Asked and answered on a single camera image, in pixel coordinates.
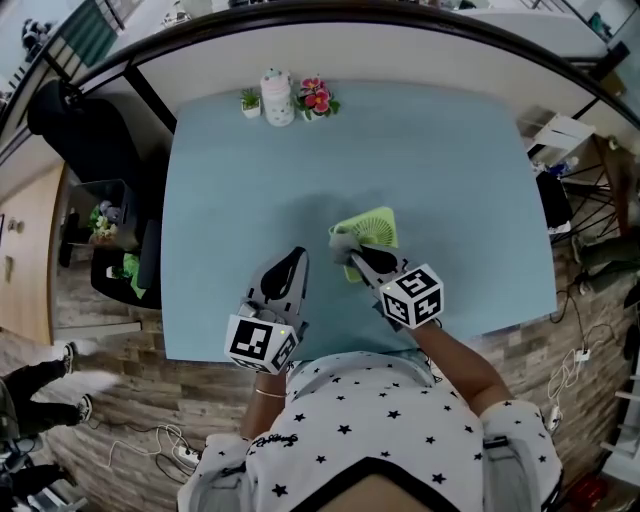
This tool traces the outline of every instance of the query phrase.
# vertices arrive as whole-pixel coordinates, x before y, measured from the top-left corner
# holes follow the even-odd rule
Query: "desk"
[[[310,258],[296,359],[414,347],[329,256],[330,226],[382,205],[400,247],[442,278],[452,335],[554,311],[544,213],[507,108],[424,86],[330,85],[340,114],[285,128],[246,120],[237,92],[180,111],[162,233],[167,356],[227,360],[227,319],[253,271],[295,245]]]

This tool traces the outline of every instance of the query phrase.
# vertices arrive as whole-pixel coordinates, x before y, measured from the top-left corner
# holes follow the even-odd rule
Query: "cabinet door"
[[[0,203],[0,327],[47,345],[52,343],[53,230],[58,229],[63,170],[62,164],[56,166]],[[21,232],[9,230],[12,219],[22,223]],[[13,260],[10,276],[7,257]]]

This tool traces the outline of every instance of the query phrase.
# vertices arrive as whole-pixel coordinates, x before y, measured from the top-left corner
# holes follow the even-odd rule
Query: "potted plant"
[[[305,78],[300,82],[297,107],[302,112],[305,121],[314,121],[321,117],[337,114],[340,110],[340,103],[333,98],[333,94],[327,88],[324,80]]]
[[[247,119],[260,115],[260,95],[253,89],[242,90],[242,112]]]

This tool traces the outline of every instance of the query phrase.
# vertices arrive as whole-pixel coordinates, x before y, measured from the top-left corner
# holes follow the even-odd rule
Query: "white wall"
[[[467,9],[458,14],[475,18],[528,39],[560,57],[600,58],[607,45],[573,13],[514,9]]]
[[[0,12],[0,75],[10,79],[25,57],[22,25],[33,18],[62,23],[82,0],[8,0]]]

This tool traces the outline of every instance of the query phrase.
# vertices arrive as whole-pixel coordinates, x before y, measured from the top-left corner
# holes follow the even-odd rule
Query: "pink flower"
[[[315,112],[322,113],[329,110],[329,92],[318,89],[315,94],[309,94],[304,98],[304,104]]]
[[[320,87],[320,79],[305,78],[300,85],[303,89],[315,89],[316,87]]]

